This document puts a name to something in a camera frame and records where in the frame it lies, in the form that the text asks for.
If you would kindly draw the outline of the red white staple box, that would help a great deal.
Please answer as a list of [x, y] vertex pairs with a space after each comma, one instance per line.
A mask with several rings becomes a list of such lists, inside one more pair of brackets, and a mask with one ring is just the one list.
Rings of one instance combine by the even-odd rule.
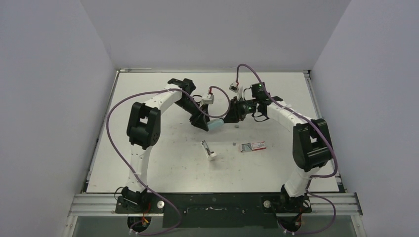
[[264, 149], [266, 149], [266, 144], [264, 141], [243, 143], [240, 145], [241, 153], [254, 152], [254, 151], [259, 151], [259, 150], [264, 150]]

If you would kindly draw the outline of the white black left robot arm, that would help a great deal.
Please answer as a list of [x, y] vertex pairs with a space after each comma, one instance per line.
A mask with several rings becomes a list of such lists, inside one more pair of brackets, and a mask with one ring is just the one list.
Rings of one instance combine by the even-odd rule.
[[122, 197], [128, 200], [128, 206], [134, 212], [142, 212], [147, 207], [147, 170], [151, 149], [161, 135], [161, 116], [176, 104], [191, 117], [192, 126], [203, 131], [210, 131], [223, 123], [223, 115], [211, 116], [208, 106], [213, 103], [212, 90], [209, 87], [200, 102], [196, 102], [191, 93], [196, 89], [190, 79], [170, 79], [162, 91], [144, 103], [135, 102], [130, 111], [126, 134], [131, 144], [131, 172]]

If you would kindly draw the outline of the light blue stapler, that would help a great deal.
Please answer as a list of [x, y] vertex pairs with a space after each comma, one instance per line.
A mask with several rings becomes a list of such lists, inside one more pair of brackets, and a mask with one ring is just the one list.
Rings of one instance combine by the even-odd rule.
[[224, 120], [221, 118], [213, 119], [207, 122], [208, 131], [213, 131], [224, 125]]

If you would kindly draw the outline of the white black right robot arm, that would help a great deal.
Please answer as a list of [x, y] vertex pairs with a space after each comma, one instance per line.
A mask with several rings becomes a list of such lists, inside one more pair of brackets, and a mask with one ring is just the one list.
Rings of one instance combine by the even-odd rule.
[[306, 194], [311, 176], [332, 159], [326, 143], [330, 142], [327, 124], [323, 119], [298, 116], [297, 112], [278, 96], [271, 97], [263, 90], [264, 83], [251, 85], [252, 99], [244, 98], [244, 90], [237, 82], [229, 89], [236, 93], [230, 101], [230, 110], [224, 117], [225, 123], [238, 123], [246, 115], [260, 113], [266, 119], [278, 122], [293, 136], [292, 154], [296, 164], [288, 181], [283, 185], [285, 195], [280, 196], [279, 205], [291, 212], [299, 205], [299, 196]]

